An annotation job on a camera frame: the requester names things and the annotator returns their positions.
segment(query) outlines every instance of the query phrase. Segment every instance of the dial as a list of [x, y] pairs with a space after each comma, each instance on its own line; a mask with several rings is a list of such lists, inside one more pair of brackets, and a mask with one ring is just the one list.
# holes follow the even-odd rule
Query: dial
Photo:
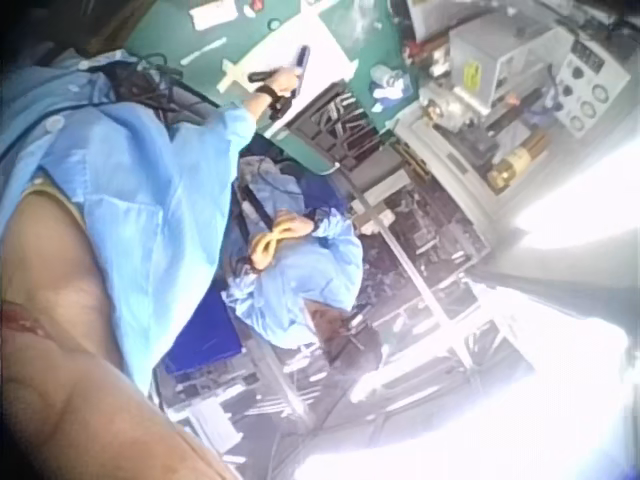
[[609, 101], [609, 92], [600, 84], [594, 85], [591, 93], [593, 93], [593, 98], [600, 103], [607, 103]]
[[571, 72], [571, 76], [576, 80], [580, 80], [582, 77], [584, 77], [584, 70], [582, 70], [580, 67], [574, 67], [573, 71]]
[[582, 130], [584, 130], [584, 122], [580, 117], [576, 117], [576, 116], [571, 117], [571, 119], [569, 120], [569, 123], [571, 124], [571, 127], [578, 132], [581, 132]]
[[582, 102], [580, 104], [580, 111], [587, 118], [596, 118], [596, 115], [598, 114], [598, 112], [596, 112], [596, 108], [591, 102]]

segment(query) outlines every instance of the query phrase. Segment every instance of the gauge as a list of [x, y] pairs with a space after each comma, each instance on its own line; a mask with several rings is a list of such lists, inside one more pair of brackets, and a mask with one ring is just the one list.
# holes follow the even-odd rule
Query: gauge
[[596, 112], [596, 107], [593, 106], [591, 102], [582, 102], [580, 104], [580, 111], [587, 118], [596, 118], [598, 112]]
[[609, 101], [609, 92], [602, 85], [594, 85], [591, 93], [593, 93], [593, 98], [600, 103], [607, 103]]
[[571, 123], [571, 128], [573, 128], [577, 132], [581, 132], [582, 130], [584, 130], [584, 122], [582, 121], [582, 119], [580, 117], [576, 117], [574, 115], [569, 120], [569, 123]]

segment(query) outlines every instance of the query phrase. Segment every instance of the black wristwatch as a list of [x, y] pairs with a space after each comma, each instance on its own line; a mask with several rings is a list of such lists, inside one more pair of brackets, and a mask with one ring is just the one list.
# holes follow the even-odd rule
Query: black wristwatch
[[271, 97], [271, 101], [273, 103], [276, 103], [278, 100], [280, 100], [280, 95], [278, 95], [276, 93], [276, 91], [273, 88], [271, 88], [269, 85], [267, 85], [266, 83], [263, 83], [258, 88], [256, 88], [255, 92], [256, 93], [264, 93], [265, 95], [269, 95]]

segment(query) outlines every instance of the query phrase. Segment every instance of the hand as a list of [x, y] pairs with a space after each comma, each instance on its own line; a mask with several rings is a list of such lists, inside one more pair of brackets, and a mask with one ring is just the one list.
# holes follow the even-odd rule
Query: hand
[[251, 240], [249, 257], [256, 270], [262, 271], [271, 265], [278, 244], [277, 237], [271, 232], [262, 232]]
[[315, 225], [313, 221], [287, 210], [279, 210], [276, 220], [273, 223], [273, 233], [279, 240], [285, 238], [306, 237], [313, 232]]
[[281, 68], [264, 83], [273, 88], [278, 95], [288, 97], [298, 86], [298, 74], [295, 68]]

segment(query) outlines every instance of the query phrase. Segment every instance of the blue bin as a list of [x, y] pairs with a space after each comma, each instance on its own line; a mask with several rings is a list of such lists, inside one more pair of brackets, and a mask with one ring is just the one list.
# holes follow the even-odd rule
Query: blue bin
[[233, 357], [241, 350], [227, 307], [212, 285], [165, 355], [164, 366], [170, 374], [188, 372]]

